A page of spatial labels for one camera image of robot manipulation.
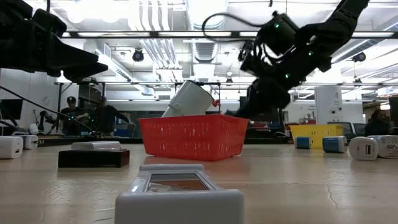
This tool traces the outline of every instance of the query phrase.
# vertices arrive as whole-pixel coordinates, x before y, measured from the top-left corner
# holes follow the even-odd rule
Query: white power adapter
[[[36,135],[22,135],[19,137],[24,139],[24,149],[37,149],[39,138]]]
[[[0,159],[16,159],[22,155],[24,140],[17,136],[0,137]]]

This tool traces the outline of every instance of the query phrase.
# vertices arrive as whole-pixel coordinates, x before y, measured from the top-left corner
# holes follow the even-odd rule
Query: man
[[[370,122],[365,126],[365,136],[386,135],[389,134],[390,125],[383,110],[376,110],[371,117]]]
[[[115,118],[119,118],[129,123],[129,128],[133,128],[135,124],[130,122],[127,117],[122,115],[113,106],[106,104],[106,98],[99,99],[99,107],[94,110],[96,121],[96,130],[103,136],[113,136]]]
[[[69,96],[67,98],[68,107],[61,110],[61,114],[65,114],[73,119],[80,120],[82,118],[88,118],[88,114],[84,113],[81,108],[76,107],[76,98]],[[68,136],[79,136],[80,129],[79,124],[66,116],[60,118],[60,130],[63,134]]]

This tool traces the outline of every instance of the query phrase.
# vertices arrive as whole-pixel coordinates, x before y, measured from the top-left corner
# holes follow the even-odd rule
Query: security camera
[[[353,62],[363,62],[363,61],[365,61],[365,60],[366,60],[366,55],[365,55],[364,52],[361,52],[361,53],[355,55],[355,56],[352,58],[352,61],[353,61]]]
[[[132,55],[132,59],[135,62],[143,61],[144,60],[144,54],[142,53],[142,49],[136,49],[136,51]]]

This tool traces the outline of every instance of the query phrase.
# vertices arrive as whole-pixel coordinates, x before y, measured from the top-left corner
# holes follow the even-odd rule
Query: desk
[[[114,223],[114,199],[128,189],[141,164],[199,163],[148,157],[125,145],[122,169],[57,169],[69,146],[24,151],[0,161],[0,223]],[[204,162],[206,173],[245,195],[246,223],[397,223],[398,161],[352,161],[346,154],[245,146],[240,157]]]

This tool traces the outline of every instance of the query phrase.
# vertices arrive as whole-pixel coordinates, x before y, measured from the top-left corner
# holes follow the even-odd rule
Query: digital display
[[[147,192],[208,190],[196,174],[152,174]]]

